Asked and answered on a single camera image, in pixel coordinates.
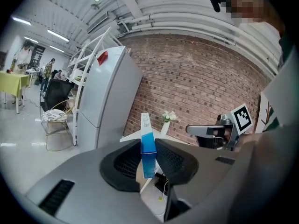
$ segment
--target red magnet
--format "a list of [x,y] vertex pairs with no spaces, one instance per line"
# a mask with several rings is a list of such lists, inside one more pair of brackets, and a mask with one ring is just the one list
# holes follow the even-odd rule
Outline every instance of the red magnet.
[[103,52],[102,55],[99,56],[97,59],[99,62],[99,66],[102,65],[102,63],[108,58],[108,51]]

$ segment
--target ceiling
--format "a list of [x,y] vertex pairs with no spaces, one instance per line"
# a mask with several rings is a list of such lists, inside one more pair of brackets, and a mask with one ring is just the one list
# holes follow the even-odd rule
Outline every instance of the ceiling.
[[[106,12],[108,18],[88,34],[89,27]],[[128,22],[148,14],[160,13],[165,16]],[[32,26],[24,25],[26,36],[62,49],[69,56],[76,52],[76,47],[82,47],[84,41],[99,36],[110,26],[112,33],[120,37],[153,29],[148,28],[149,24],[157,26],[153,32],[171,30],[178,33],[184,30],[237,49],[270,77],[277,72],[281,55],[279,34],[272,26],[266,23],[240,23],[224,9],[216,13],[210,0],[24,0],[13,15],[31,22]],[[49,34],[47,29],[70,41],[65,42]]]

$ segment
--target white metal rack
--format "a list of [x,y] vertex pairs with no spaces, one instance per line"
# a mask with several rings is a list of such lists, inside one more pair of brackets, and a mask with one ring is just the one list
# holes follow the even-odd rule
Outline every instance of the white metal rack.
[[73,145],[77,144],[78,104],[82,92],[82,87],[85,85],[84,80],[86,78],[86,75],[88,74],[89,67],[93,63],[94,59],[97,59],[102,54],[101,52],[99,53],[99,51],[102,51],[110,47],[118,47],[118,46],[123,46],[123,45],[119,42],[119,40],[117,40],[110,33],[110,28],[108,28],[105,33],[93,39],[91,42],[87,43],[85,46],[83,46],[83,48],[77,51],[70,60],[68,69],[73,68],[73,72],[75,72],[76,69],[82,70],[84,68],[80,81],[75,80],[75,77],[72,77],[72,75],[70,75],[70,77],[67,77],[67,79],[69,79],[70,82],[73,82],[78,86],[78,91],[76,94],[71,92],[75,100],[75,106],[72,110],[73,114],[70,115],[67,119],[67,125],[73,139]]

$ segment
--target white flowers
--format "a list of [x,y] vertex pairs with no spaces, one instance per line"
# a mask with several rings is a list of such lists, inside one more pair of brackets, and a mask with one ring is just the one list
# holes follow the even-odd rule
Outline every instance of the white flowers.
[[162,117],[163,117],[163,122],[164,123],[168,123],[170,122],[171,120],[178,120],[176,114],[174,111],[165,111],[164,114],[162,114]]

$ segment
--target white refrigerator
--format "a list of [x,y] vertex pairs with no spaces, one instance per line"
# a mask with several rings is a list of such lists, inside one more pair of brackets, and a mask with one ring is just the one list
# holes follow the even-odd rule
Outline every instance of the white refrigerator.
[[119,142],[142,79],[125,47],[104,51],[107,60],[102,65],[94,60],[82,92],[77,127],[81,152]]

